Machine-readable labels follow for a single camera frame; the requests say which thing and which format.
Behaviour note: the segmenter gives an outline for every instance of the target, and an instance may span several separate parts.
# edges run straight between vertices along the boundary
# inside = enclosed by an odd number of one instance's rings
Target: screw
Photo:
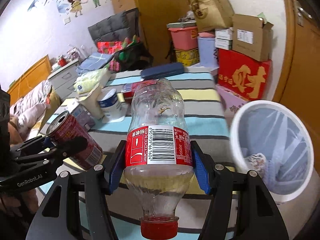
[[[102,170],[102,168],[103,168],[103,166],[102,166],[101,164],[98,164],[98,165],[96,165],[96,166],[94,167],[94,170],[95,170],[95,171],[100,171],[100,170]]]
[[[257,177],[258,173],[256,171],[249,171],[249,175],[252,177]]]
[[[222,171],[224,166],[222,164],[216,164],[215,166],[215,169],[218,170],[218,171]]]
[[[60,177],[64,178],[66,176],[68,176],[68,172],[67,171],[63,171],[63,172],[60,173]]]

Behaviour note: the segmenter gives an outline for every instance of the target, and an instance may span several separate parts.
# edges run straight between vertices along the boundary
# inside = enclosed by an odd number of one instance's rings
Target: wooden door
[[[177,22],[189,10],[188,0],[135,0],[141,13],[140,19],[154,66],[169,63],[165,59],[170,48],[171,36],[168,23]]]
[[[312,139],[315,168],[320,172],[320,30],[295,5],[295,39],[292,64],[280,103],[304,123]]]

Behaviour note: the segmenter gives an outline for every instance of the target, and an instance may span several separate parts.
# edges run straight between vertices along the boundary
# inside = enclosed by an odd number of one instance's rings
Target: plastic bottle
[[[131,113],[124,178],[143,209],[141,234],[170,239],[178,230],[176,206],[194,174],[183,99],[167,79],[141,84]]]

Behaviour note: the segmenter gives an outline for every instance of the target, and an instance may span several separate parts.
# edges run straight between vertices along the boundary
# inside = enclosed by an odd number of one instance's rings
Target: striped tablecloth
[[[171,76],[172,86],[179,91],[185,102],[185,120],[191,140],[196,140],[204,153],[210,154],[216,162],[230,162],[230,151],[228,141],[228,127],[224,119],[220,96],[215,89],[215,83],[209,70],[202,67],[186,68],[186,73]],[[122,72],[114,74],[103,90],[116,88],[121,92],[121,88],[126,83],[142,81],[140,71]],[[41,130],[45,134],[48,125],[55,117],[64,111],[65,106],[77,96],[72,93],[61,107],[49,119]],[[96,125],[90,130],[90,135],[102,147],[104,154],[113,153],[120,140],[125,140],[131,122],[130,107],[122,122],[104,124],[96,121]],[[81,172],[81,168],[71,160],[65,160],[62,167],[57,170],[70,171],[71,174]],[[52,183],[41,186],[41,191],[45,194]],[[80,211],[82,214],[82,226],[88,229],[85,215],[85,197],[80,193]],[[140,233],[139,217],[142,216],[142,208],[136,197],[127,189],[122,178],[119,188],[112,196],[106,196],[107,203],[116,231],[120,240],[123,239],[144,239]],[[229,222],[227,239],[233,236],[236,222],[237,199],[234,195]],[[197,180],[194,179],[189,190],[179,202],[176,215],[179,219],[179,233],[176,239],[197,239],[203,226],[210,198],[199,188]]]

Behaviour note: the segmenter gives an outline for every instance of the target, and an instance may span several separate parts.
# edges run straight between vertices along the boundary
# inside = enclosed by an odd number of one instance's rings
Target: wall
[[[84,45],[87,53],[96,51],[87,28],[114,14],[111,0],[100,0],[97,8],[92,0],[82,0],[83,15],[78,13],[77,18],[71,12],[59,13],[56,0],[45,5],[45,0],[38,0],[28,11],[33,1],[11,0],[0,16],[0,84],[4,91],[40,58],[65,54],[69,44]],[[69,16],[71,22],[64,25],[63,19]]]
[[[286,39],[284,0],[230,0],[230,2],[235,13],[255,16],[263,12],[267,20],[274,24],[271,55],[273,67],[263,97],[264,99],[272,100],[284,58]]]

